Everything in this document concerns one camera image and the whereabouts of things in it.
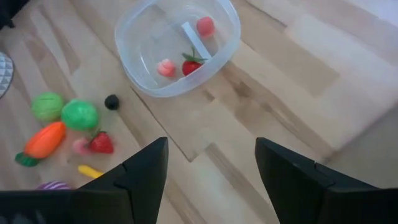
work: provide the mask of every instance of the red toy ball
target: red toy ball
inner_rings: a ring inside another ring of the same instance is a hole
[[[197,30],[201,38],[209,38],[215,33],[215,26],[213,20],[206,16],[198,20]]]

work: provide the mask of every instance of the toy peach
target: toy peach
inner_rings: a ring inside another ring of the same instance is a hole
[[[213,20],[208,16],[200,18],[197,22],[197,30],[200,37],[203,39],[213,36],[215,33]]]
[[[164,59],[157,64],[157,72],[164,77],[175,77],[175,65],[170,59]]]
[[[91,154],[91,151],[88,149],[90,141],[87,138],[80,138],[73,142],[72,148],[75,153],[85,156]]]

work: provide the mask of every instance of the clear plastic container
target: clear plastic container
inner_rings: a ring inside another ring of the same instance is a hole
[[[197,20],[209,16],[216,32],[201,39]],[[232,57],[239,46],[241,25],[229,0],[141,0],[120,18],[115,30],[116,45],[124,69],[140,90],[150,96],[170,97],[201,85]],[[182,74],[182,53],[192,47],[206,62]],[[157,73],[163,59],[176,64],[176,78]]]

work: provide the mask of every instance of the small black ball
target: small black ball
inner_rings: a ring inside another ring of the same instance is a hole
[[[117,109],[119,109],[119,98],[115,94],[109,95],[105,99],[105,106],[109,110],[117,110]]]

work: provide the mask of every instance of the orange toy carrot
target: orange toy carrot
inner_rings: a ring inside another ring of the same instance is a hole
[[[35,166],[56,150],[65,137],[65,125],[54,122],[35,134],[25,145],[25,150],[17,154],[15,160],[23,166]]]

